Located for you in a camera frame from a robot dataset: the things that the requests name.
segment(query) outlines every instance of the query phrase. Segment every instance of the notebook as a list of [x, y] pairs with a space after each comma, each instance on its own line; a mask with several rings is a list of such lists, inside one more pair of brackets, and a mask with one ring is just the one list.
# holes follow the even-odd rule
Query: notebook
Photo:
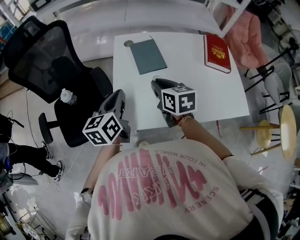
[[153, 39], [130, 45], [140, 75], [167, 68]]

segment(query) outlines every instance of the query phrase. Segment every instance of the chair seat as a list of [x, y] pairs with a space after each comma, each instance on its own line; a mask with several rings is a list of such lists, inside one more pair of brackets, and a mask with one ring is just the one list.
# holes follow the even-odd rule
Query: chair seat
[[276, 105], [280, 104], [280, 93], [284, 92], [284, 87], [280, 77], [277, 73], [273, 73], [266, 77], [264, 80], [264, 86], [268, 91], [270, 97], [273, 99]]
[[99, 110], [104, 98], [90, 76], [73, 82], [66, 89], [77, 96], [76, 104], [69, 105], [58, 99], [54, 110], [65, 141], [72, 148], [88, 141], [82, 130], [88, 118], [92, 117], [94, 111]]

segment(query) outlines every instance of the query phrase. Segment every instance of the person's leg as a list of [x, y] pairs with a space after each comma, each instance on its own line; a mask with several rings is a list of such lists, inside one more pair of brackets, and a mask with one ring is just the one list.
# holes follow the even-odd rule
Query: person's leg
[[60, 172], [60, 168], [57, 165], [52, 165], [46, 160], [48, 153], [45, 148], [33, 148], [30, 146], [17, 145], [16, 149], [13, 143], [9, 143], [8, 146], [11, 165], [25, 162], [50, 177], [56, 177]]

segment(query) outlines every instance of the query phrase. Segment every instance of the chair armrest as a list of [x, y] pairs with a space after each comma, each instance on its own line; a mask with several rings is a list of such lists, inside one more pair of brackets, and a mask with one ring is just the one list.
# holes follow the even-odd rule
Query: chair armrest
[[97, 85], [101, 95], [106, 98], [113, 92], [113, 86], [105, 72], [99, 68], [96, 67], [91, 70], [90, 75], [92, 79], [95, 81], [95, 84]]

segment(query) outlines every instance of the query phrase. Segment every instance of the person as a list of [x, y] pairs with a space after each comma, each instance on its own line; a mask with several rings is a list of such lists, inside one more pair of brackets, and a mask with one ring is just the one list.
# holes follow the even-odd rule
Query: person
[[[268, 239], [272, 225], [275, 239], [282, 194], [194, 118], [178, 120], [186, 139], [122, 152], [118, 145], [101, 148], [67, 240]], [[268, 220], [263, 227], [255, 199], [273, 210], [274, 217], [259, 216]]]
[[56, 165], [52, 165], [47, 161], [52, 159], [53, 155], [49, 152], [44, 141], [42, 142], [41, 148], [0, 142], [0, 163], [5, 164], [7, 157], [9, 158], [11, 166], [17, 163], [27, 163], [48, 176], [53, 177], [55, 181], [60, 180], [64, 171], [64, 164], [61, 160], [58, 161]]

